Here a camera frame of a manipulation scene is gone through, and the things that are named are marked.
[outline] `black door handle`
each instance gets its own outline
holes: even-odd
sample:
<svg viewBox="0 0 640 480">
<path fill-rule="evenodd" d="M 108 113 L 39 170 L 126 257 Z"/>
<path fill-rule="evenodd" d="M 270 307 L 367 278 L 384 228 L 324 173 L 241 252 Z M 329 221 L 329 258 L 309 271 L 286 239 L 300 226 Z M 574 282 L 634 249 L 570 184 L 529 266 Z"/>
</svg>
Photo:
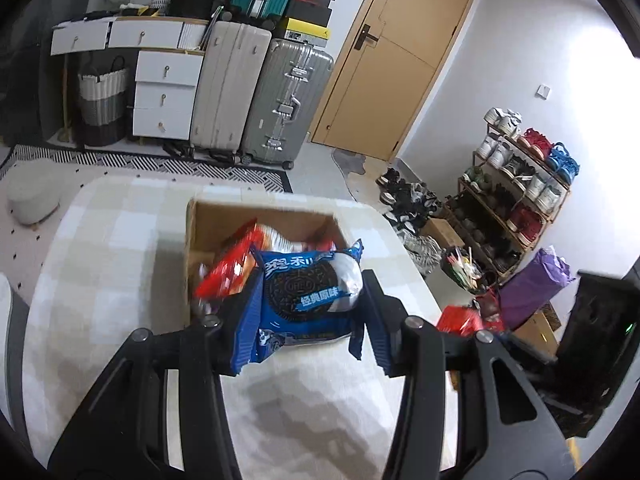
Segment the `black door handle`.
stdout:
<svg viewBox="0 0 640 480">
<path fill-rule="evenodd" d="M 358 36 L 358 39 L 356 40 L 356 44 L 353 46 L 355 50 L 362 49 L 364 40 L 378 41 L 380 39 L 380 38 L 376 38 L 372 34 L 369 34 L 370 30 L 371 30 L 371 27 L 369 27 L 369 25 L 365 23 L 365 25 L 362 27 L 362 30 L 360 31 L 360 35 Z"/>
</svg>

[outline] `white wall switch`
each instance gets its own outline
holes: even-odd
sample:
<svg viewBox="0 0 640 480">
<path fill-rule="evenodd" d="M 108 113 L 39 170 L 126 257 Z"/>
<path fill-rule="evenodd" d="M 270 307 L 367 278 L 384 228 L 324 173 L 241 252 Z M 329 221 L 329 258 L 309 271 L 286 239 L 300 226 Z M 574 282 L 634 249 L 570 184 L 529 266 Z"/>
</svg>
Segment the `white wall switch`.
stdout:
<svg viewBox="0 0 640 480">
<path fill-rule="evenodd" d="M 543 99 L 547 99 L 550 93 L 551 93 L 551 88 L 549 88 L 546 85 L 540 85 L 538 87 L 538 91 L 536 92 L 536 95 L 542 97 Z"/>
</svg>

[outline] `black shoe box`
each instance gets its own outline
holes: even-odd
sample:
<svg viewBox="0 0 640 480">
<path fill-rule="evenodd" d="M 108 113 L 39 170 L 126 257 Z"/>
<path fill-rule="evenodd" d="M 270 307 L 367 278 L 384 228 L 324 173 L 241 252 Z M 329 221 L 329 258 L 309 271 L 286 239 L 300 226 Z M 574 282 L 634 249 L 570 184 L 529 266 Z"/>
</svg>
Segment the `black shoe box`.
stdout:
<svg viewBox="0 0 640 480">
<path fill-rule="evenodd" d="M 320 25 L 320 27 L 326 27 L 331 17 L 331 9 L 307 2 L 300 2 L 299 0 L 289 0 L 287 7 L 284 9 L 283 16 L 285 18 L 300 20 L 301 22 Z"/>
</svg>

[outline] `white tablecloth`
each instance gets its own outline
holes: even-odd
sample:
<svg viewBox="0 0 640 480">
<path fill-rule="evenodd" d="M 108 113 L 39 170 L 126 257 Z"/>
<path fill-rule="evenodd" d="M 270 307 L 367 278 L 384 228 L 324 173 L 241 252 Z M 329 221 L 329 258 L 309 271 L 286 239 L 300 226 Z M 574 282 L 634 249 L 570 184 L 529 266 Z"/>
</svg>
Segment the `white tablecloth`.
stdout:
<svg viewBox="0 0 640 480">
<path fill-rule="evenodd" d="M 222 203 L 331 212 L 348 243 L 363 240 L 362 267 L 375 270 L 385 293 L 400 298 L 410 314 L 437 322 L 440 309 L 420 274 L 388 223 L 369 206 L 142 178 L 95 180 L 80 191 L 60 224 L 26 330 L 24 411 L 41 463 L 47 463 L 76 407 L 132 330 L 181 329 L 185 211 L 200 193 Z M 402 379 L 384 376 L 368 340 L 361 362 L 347 344 L 281 349 L 262 364 L 245 366 L 238 377 L 223 378 L 245 479 L 380 476 Z M 452 396 L 449 390 L 447 398 Z M 173 465 L 180 460 L 175 402 L 168 411 Z M 443 466 L 452 465 L 454 419 L 447 419 Z"/>
</svg>

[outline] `gray suitcase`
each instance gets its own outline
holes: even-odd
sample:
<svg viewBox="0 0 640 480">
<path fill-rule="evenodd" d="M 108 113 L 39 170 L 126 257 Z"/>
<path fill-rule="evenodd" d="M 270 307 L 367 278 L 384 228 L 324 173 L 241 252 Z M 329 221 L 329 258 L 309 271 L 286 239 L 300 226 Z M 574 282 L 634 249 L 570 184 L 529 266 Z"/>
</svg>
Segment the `gray suitcase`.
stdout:
<svg viewBox="0 0 640 480">
<path fill-rule="evenodd" d="M 306 43 L 271 40 L 242 136 L 242 163 L 293 168 L 334 68 L 334 58 Z"/>
<path fill-rule="evenodd" d="M 268 30 L 216 22 L 202 62 L 191 119 L 195 146 L 236 152 L 271 41 Z"/>
</svg>

